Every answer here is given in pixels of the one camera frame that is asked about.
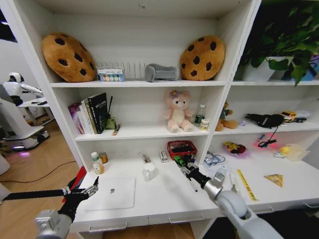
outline yellow ruler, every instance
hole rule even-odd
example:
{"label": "yellow ruler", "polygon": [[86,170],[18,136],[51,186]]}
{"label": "yellow ruler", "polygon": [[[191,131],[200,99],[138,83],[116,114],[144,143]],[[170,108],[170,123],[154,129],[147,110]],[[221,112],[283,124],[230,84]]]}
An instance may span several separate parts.
{"label": "yellow ruler", "polygon": [[255,198],[255,195],[254,195],[253,192],[251,191],[251,189],[250,189],[250,187],[249,187],[249,185],[248,185],[248,183],[247,183],[247,181],[246,181],[246,179],[245,179],[243,173],[241,172],[241,170],[240,170],[240,169],[237,169],[237,173],[239,174],[239,176],[240,176],[240,178],[241,178],[241,181],[243,182],[243,184],[244,184],[244,186],[245,186],[245,188],[246,188],[246,190],[247,190],[247,192],[248,192],[248,194],[249,194],[251,200],[253,200],[253,201],[258,201],[258,199]]}

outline cookie pillow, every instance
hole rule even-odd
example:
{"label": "cookie pillow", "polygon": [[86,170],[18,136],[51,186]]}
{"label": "cookie pillow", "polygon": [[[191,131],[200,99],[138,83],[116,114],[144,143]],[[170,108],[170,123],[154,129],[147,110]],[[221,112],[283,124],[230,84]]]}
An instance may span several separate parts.
{"label": "cookie pillow", "polygon": [[95,79],[95,63],[90,52],[74,37],[58,32],[42,40],[46,63],[67,82],[87,82]]}
{"label": "cookie pillow", "polygon": [[203,36],[191,43],[180,57],[182,79],[210,80],[225,58],[225,45],[217,36]]}

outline white mug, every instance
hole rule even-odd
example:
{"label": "white mug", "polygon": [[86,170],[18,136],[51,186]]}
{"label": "white mug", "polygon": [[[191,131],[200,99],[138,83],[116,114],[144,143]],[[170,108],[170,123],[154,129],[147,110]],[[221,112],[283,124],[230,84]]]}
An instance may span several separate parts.
{"label": "white mug", "polygon": [[143,174],[146,181],[154,179],[156,176],[155,164],[152,162],[145,164]]}

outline plastic bottle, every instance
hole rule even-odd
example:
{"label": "plastic bottle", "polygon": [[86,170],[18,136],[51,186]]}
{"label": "plastic bottle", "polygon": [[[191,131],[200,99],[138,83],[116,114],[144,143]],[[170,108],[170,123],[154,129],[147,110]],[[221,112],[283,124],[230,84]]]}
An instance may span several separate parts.
{"label": "plastic bottle", "polygon": [[99,158],[97,152],[91,153],[91,157],[93,159],[93,168],[96,174],[102,174],[104,172],[104,166],[102,160]]}
{"label": "plastic bottle", "polygon": [[196,114],[196,118],[195,118],[195,125],[199,126],[201,123],[201,120],[203,120],[205,118],[205,106],[206,105],[199,105],[199,109],[198,112]]}

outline small bottle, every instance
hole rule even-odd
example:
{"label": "small bottle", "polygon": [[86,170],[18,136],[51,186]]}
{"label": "small bottle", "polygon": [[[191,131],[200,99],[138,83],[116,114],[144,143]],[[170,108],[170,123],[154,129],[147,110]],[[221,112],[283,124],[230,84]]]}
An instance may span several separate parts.
{"label": "small bottle", "polygon": [[209,120],[207,119],[202,119],[200,123],[200,130],[202,131],[207,131],[208,130],[208,125],[209,125]]}
{"label": "small bottle", "polygon": [[107,163],[108,162],[108,156],[106,155],[106,152],[101,152],[99,154],[99,157],[102,160],[102,163]]}
{"label": "small bottle", "polygon": [[93,159],[93,168],[96,174],[102,174],[104,172],[104,167],[102,160],[99,158],[97,152],[91,153],[91,157]]}
{"label": "small bottle", "polygon": [[195,118],[195,125],[199,126],[201,123],[201,120],[205,118],[205,106],[206,105],[199,105],[198,112],[196,114]]}

